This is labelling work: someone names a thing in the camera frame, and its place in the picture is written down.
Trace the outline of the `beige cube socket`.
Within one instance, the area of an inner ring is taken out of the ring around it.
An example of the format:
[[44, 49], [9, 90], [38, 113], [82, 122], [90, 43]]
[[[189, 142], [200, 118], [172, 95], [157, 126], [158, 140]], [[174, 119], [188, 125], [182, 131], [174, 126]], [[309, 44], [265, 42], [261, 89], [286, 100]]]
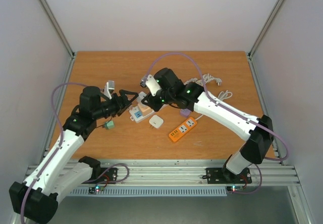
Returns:
[[140, 109], [140, 111], [141, 111], [141, 113], [142, 113], [143, 116], [145, 116], [145, 115], [147, 115], [147, 114], [149, 114], [149, 113], [152, 112], [152, 109], [150, 107], [148, 107], [148, 106], [146, 106], [146, 105], [144, 105], [142, 103], [138, 103], [137, 106]]

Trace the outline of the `white power strip pastel sockets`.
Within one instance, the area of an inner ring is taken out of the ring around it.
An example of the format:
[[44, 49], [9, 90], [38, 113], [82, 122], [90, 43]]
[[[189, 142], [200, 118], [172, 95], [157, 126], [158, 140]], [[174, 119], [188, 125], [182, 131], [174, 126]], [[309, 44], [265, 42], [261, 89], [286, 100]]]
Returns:
[[141, 91], [139, 93], [139, 96], [136, 98], [136, 100], [134, 101], [134, 103], [129, 107], [128, 112], [130, 114], [130, 119], [136, 123], [139, 123], [141, 121], [143, 121], [144, 119], [150, 117], [151, 115], [153, 115], [155, 112], [152, 110], [151, 113], [143, 116], [140, 109], [138, 108], [138, 103], [141, 103], [141, 100], [146, 96], [146, 93], [144, 93], [143, 91]]

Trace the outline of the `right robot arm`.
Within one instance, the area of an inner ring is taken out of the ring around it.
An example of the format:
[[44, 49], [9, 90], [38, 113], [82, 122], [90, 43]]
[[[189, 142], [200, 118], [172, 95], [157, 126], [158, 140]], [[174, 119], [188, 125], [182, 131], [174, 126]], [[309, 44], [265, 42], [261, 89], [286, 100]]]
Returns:
[[245, 141], [222, 167], [226, 183], [238, 179], [251, 164], [263, 162], [274, 140], [270, 117], [263, 115], [258, 118], [246, 114], [215, 97], [196, 82], [183, 83], [169, 68], [163, 68], [155, 75], [144, 76], [140, 85], [149, 90], [141, 102], [154, 111], [159, 111], [163, 105], [176, 104], [180, 109], [213, 119]]

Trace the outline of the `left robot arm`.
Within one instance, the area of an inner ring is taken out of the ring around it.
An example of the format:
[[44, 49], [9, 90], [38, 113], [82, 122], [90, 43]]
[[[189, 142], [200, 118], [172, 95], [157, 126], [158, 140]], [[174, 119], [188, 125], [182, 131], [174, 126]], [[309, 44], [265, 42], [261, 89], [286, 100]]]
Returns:
[[98, 182], [105, 172], [100, 161], [84, 156], [64, 176], [61, 171], [75, 151], [96, 129], [97, 120], [120, 116], [138, 97], [138, 93], [120, 90], [107, 96], [96, 86], [86, 86], [64, 124], [58, 140], [38, 167], [22, 182], [13, 182], [9, 194], [20, 222], [30, 219], [48, 223], [59, 203], [77, 186]]

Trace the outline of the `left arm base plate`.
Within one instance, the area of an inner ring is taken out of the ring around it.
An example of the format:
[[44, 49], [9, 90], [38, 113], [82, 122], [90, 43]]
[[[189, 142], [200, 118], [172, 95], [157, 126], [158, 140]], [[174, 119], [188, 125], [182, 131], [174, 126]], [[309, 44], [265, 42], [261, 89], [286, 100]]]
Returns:
[[107, 168], [102, 167], [100, 170], [95, 170], [90, 179], [85, 181], [85, 184], [98, 184], [98, 183], [114, 183], [117, 180], [118, 169], [116, 167]]

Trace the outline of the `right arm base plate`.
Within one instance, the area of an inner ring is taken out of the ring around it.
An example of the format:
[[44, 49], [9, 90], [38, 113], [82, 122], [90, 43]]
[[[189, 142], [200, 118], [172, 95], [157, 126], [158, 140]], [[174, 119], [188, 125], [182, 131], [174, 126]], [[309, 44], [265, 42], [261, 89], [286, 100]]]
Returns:
[[235, 175], [229, 171], [223, 171], [221, 167], [208, 167], [205, 169], [203, 179], [207, 180], [208, 184], [251, 184], [252, 178], [249, 168]]

